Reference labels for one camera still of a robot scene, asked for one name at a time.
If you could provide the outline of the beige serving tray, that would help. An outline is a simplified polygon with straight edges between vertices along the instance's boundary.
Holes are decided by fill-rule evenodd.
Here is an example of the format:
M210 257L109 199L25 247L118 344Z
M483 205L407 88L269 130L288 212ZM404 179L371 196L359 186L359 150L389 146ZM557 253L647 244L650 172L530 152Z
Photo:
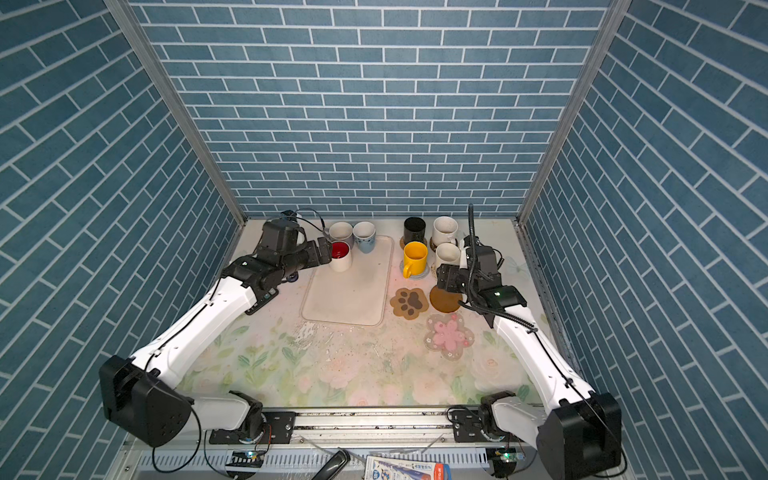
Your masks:
M342 272L330 266L315 270L301 308L305 320L355 326L376 326L384 314L394 241L378 235L374 249L357 247L336 263L348 263Z

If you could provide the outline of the brown paw print coaster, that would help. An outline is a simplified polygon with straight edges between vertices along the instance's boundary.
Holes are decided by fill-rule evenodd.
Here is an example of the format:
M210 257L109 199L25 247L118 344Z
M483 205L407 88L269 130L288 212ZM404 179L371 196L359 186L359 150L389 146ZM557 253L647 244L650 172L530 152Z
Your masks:
M421 313L428 311L430 307L426 294L420 288L398 289L389 300L389 304L393 309L393 314L405 320L417 319Z

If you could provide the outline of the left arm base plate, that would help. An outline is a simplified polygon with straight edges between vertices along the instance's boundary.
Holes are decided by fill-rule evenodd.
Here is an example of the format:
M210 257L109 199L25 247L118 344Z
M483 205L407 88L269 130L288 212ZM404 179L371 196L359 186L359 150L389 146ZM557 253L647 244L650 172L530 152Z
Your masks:
M213 430L208 440L213 445L267 445L288 444L291 440L297 414L291 411L249 414L235 430Z

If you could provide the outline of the light blue floral mug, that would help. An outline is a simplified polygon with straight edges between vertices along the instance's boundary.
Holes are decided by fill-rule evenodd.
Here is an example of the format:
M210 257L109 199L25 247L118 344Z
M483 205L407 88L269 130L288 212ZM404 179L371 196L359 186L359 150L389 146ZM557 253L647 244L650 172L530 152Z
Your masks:
M354 225L353 236L355 244L363 254L371 253L376 243L376 227L369 221L361 221Z

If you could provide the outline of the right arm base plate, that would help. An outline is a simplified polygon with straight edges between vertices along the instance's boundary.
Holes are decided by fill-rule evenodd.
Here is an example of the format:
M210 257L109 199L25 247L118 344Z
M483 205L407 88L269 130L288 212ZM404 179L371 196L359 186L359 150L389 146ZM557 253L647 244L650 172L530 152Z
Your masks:
M477 409L463 405L449 407L446 418L452 426L454 441L457 443L496 442L484 429Z

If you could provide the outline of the cream white mug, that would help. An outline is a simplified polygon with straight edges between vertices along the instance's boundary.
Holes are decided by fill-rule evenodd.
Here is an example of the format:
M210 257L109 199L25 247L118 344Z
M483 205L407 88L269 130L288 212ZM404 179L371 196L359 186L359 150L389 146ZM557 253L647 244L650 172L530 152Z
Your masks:
M444 265L459 265L461 262L462 250L450 242L441 243L435 250L435 262L433 265L433 272L437 273L437 269Z

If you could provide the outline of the black mug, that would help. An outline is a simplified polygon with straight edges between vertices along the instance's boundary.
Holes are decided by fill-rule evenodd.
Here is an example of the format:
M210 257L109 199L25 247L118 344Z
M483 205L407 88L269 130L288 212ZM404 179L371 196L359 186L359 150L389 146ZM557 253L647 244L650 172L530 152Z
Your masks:
M420 217L408 217L403 224L403 246L412 242L425 243L426 222Z

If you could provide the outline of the pink flower coaster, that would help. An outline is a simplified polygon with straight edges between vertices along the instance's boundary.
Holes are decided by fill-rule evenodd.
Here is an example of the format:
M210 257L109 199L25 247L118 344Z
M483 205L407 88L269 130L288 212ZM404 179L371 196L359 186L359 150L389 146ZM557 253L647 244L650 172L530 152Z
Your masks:
M456 312L430 316L426 328L425 346L450 361L459 360L475 342L474 333L465 326L463 317Z

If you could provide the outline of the red inside mug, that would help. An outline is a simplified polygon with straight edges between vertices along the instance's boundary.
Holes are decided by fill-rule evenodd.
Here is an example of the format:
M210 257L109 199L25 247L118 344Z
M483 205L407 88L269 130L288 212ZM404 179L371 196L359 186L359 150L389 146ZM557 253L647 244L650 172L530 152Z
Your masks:
M330 267L335 272L345 272L351 268L352 253L350 246L344 241L335 241L331 245Z

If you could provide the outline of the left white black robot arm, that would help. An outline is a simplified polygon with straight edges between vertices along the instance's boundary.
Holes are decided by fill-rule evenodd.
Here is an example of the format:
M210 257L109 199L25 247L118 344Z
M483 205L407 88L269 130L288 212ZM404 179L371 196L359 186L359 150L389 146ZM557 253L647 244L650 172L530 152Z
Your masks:
M330 263L328 234L309 239L305 222L293 211L266 221L254 251L224 268L187 313L129 357L105 361L99 384L106 419L153 448L188 431L224 430L241 443L260 441L266 424L260 401L234 390L223 397L188 396L177 387L234 320L274 300L299 271Z

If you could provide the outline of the blue grey woven coaster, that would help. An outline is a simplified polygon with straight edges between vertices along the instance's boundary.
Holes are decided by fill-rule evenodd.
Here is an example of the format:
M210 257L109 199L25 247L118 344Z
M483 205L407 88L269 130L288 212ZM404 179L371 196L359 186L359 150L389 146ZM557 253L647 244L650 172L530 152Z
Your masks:
M430 269L425 268L421 273L410 274L409 276L406 276L404 273L403 265L400 265L400 268L398 269L398 273L400 274L400 277L404 278L405 280L416 281L416 280L421 280L428 277L430 275Z

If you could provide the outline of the yellow mug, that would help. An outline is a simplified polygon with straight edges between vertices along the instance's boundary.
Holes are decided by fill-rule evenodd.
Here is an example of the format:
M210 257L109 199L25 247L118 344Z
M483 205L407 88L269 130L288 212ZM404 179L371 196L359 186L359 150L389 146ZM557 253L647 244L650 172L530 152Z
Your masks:
M420 242L412 242L405 246L403 268L406 276L421 273L427 268L428 248Z

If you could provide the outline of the white speckled mug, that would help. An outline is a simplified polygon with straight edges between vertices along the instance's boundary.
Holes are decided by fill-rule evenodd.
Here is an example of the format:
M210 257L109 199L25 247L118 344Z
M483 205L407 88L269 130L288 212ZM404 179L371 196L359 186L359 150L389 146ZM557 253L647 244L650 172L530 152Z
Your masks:
M449 216L441 216L434 220L431 242L435 247L442 244L454 244L459 229L458 222Z

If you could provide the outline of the brown cork round coaster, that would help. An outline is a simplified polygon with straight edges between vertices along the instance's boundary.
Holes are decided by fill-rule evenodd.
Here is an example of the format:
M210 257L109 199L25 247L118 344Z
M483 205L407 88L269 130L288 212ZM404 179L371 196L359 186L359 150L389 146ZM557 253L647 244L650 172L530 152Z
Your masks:
M429 301L432 307L442 313L456 312L460 307L460 302L463 300L461 293L452 293L444 289L434 286L429 293Z

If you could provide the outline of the white mug grey handle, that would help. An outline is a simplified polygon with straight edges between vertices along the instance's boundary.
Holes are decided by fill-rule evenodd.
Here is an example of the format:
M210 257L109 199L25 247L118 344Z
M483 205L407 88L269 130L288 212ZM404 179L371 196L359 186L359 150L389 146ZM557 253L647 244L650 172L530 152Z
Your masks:
M353 226L348 222L335 222L329 229L328 234L333 242L344 242L349 247L354 245Z

